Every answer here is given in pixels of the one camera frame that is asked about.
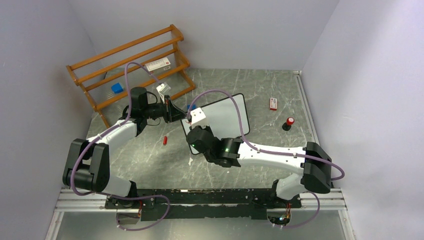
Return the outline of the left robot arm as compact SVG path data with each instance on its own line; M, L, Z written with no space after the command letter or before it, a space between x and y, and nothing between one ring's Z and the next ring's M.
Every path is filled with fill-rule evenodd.
M149 119L172 123L187 116L187 112L175 106L168 95L149 103L149 94L144 87L132 88L130 104L113 126L89 139L77 138L71 142L62 175L64 185L73 190L113 196L124 208L138 204L136 183L111 174L111 152L140 135Z

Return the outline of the small whiteboard with black frame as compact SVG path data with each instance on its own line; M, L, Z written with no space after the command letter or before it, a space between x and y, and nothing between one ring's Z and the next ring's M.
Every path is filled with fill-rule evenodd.
M202 108L209 126L192 128L190 123L192 110L188 112L188 118L181 120L190 152L194 155L203 154L208 160L216 160L218 157L229 159L231 155L229 142L240 144L242 140L237 137L250 132L244 95L238 93L196 108Z

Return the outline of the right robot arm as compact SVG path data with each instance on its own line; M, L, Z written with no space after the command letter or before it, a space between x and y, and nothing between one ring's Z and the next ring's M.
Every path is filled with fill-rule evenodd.
M187 143L203 154L209 163L224 168L261 166L282 169L290 175L276 182L270 202L282 207L294 196L306 191L328 194L332 188L331 158L315 142L305 147L275 147L247 143L241 138L218 139L210 127L193 127Z

